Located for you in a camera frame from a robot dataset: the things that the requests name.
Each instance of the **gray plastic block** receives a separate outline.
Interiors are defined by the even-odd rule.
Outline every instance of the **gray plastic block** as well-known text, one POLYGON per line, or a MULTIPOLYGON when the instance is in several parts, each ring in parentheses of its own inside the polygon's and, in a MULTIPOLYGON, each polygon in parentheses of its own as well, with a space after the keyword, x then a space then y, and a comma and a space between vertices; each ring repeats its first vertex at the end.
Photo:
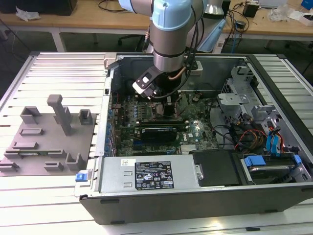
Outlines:
POLYGON ((51 94, 48 97, 47 104, 51 106, 66 136, 71 135, 71 125, 68 115, 62 106, 62 96, 60 94, 51 94))
POLYGON ((81 109, 78 117, 81 125, 92 125, 92 116, 89 109, 81 109))
POLYGON ((15 162, 4 162, 4 163, 0 163, 0 171, 1 172, 17 172, 18 171, 19 166, 15 163, 15 162))
POLYGON ((44 133, 42 128, 26 128, 20 131, 21 136, 40 136, 44 133))
POLYGON ((77 154, 76 160, 74 160, 71 154, 68 153, 65 163, 69 167, 70 170, 79 170, 82 168, 82 165, 84 164, 84 160, 82 158, 82 155, 80 155, 80 153, 77 154))
POLYGON ((60 162, 45 162, 46 171, 63 171, 64 167, 60 162))
POLYGON ((28 125, 28 124, 37 124, 35 121, 34 117, 40 116, 41 114, 39 113, 37 107, 34 106, 26 106, 22 113, 21 113, 21 118, 23 119, 23 122, 28 125))
POLYGON ((15 153, 7 153, 5 152, 4 153, 4 156, 7 158, 7 159, 22 159, 23 156, 21 156, 19 153, 15 152, 15 153))
MULTIPOLYGON (((67 107, 67 106, 66 106, 66 107, 63 107, 63 109, 64 109, 64 112, 65 112, 65 116, 68 118, 69 122, 71 123, 73 117, 72 117, 72 115, 70 114, 68 107, 67 107)), ((57 124, 60 124, 60 122, 59 122, 57 116, 54 116, 54 119, 55 119, 55 122, 56 122, 57 124)))
POLYGON ((37 149, 38 144, 36 142, 15 142, 12 148, 14 149, 37 149))
POLYGON ((67 153, 62 149, 59 152, 48 152, 48 156, 51 158, 66 158, 67 153))
POLYGON ((19 165, 20 168, 17 172, 0 172, 0 176, 73 175, 81 169, 86 169, 96 114, 92 114, 92 125, 81 125, 78 114, 71 114, 71 136, 64 135, 62 128, 56 124, 53 116, 54 114, 41 114, 41 116, 34 117, 38 124, 21 124, 10 147, 4 154, 8 159, 12 159, 19 165), (27 128, 42 128, 43 134, 39 136, 21 136, 21 130, 27 128), (15 142, 36 142, 38 148, 13 149, 12 147, 15 142), (78 167, 80 167, 79 170, 71 170, 66 164, 67 153, 71 154, 75 162, 77 160, 76 156, 80 153, 83 163, 81 166, 78 164, 78 167), (62 164, 64 167, 63 171, 47 171, 44 168, 45 162, 55 160, 62 164))

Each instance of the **circuit board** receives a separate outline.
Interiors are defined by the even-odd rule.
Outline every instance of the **circuit board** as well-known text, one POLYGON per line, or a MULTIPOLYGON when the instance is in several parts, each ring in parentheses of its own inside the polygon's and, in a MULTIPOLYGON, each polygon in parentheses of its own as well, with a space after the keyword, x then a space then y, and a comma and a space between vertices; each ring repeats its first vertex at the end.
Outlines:
POLYGON ((188 154, 192 150, 216 149, 218 143, 212 135, 205 110, 208 99, 197 99, 193 93, 181 93, 172 103, 174 113, 166 116, 161 102, 139 102, 127 96, 118 106, 115 116, 117 156, 188 154), (143 143, 141 131, 148 127, 177 128, 177 136, 169 143, 143 143))

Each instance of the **workbench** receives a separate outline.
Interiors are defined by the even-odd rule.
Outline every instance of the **workbench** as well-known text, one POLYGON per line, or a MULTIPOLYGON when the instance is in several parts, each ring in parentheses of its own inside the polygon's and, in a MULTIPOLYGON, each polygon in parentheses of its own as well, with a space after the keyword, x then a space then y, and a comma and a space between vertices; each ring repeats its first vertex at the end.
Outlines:
MULTIPOLYGON (((22 122, 19 115, 25 105, 37 105, 42 113, 53 112, 46 103, 50 94, 61 94, 63 104, 72 113, 90 109, 97 114, 98 123, 106 77, 104 56, 104 52, 44 52, 29 56, 0 101, 0 159, 22 122)), ((308 86, 305 79, 286 59, 280 62, 275 55, 257 55, 257 58, 299 116, 310 125, 313 107, 309 100, 311 93, 304 94, 308 86), (299 102, 308 106, 303 109, 299 102)), ((94 129, 87 169, 94 164, 97 132, 98 125, 94 129)), ((0 234, 246 234, 249 231, 249 235, 299 235, 313 231, 312 199, 277 213, 100 226, 73 196, 74 187, 74 175, 0 177, 0 234)))
MULTIPOLYGON (((66 51, 66 47, 60 35, 67 33, 93 33, 96 34, 145 34, 149 26, 149 17, 135 13, 112 13, 101 10, 98 7, 98 0, 78 0, 77 6, 71 16, 56 16, 41 14, 40 20, 25 22, 15 14, 0 14, 0 18, 12 29, 16 31, 39 31, 50 32, 52 34, 57 51, 66 51)), ((230 8, 242 0, 232 0, 230 8)), ((289 0, 289 5, 295 10, 305 10, 301 7, 302 0, 289 0)), ((120 9, 116 1, 108 3, 109 9, 120 9)), ((243 38, 267 39, 267 40, 290 40, 290 41, 312 41, 312 27, 290 19, 289 22, 269 21, 268 9, 260 9, 254 18, 249 18, 250 27, 243 34, 243 38)), ((220 37, 215 53, 220 53, 225 38, 230 32, 230 18, 227 22, 223 34, 220 37)), ((4 25, 0 25, 0 31, 7 30, 4 25)))
MULTIPOLYGON (((78 0, 70 16, 40 14, 40 20, 25 22, 15 14, 0 14, 2 19, 14 31, 50 32, 57 51, 66 51, 60 33, 96 34, 145 34, 149 18, 135 13, 113 13, 98 7, 99 0, 78 0)), ((109 9, 121 9, 117 1, 108 3, 109 9)), ((7 30, 0 24, 0 31, 7 30)))

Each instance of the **motherboard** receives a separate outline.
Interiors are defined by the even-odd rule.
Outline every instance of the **motherboard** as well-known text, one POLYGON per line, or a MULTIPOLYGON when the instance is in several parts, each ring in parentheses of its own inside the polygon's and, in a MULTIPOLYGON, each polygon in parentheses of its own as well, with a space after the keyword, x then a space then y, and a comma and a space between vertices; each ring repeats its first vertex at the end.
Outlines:
POLYGON ((189 154, 216 149, 208 107, 211 99, 181 92, 174 101, 155 102, 135 96, 112 98, 116 156, 189 154))

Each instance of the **warning label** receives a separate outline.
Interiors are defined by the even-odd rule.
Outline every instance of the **warning label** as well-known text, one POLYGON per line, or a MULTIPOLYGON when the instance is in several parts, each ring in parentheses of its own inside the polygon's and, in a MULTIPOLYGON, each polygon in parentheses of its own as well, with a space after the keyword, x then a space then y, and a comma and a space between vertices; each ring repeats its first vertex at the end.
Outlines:
POLYGON ((174 188, 171 162, 135 163, 137 190, 174 188))

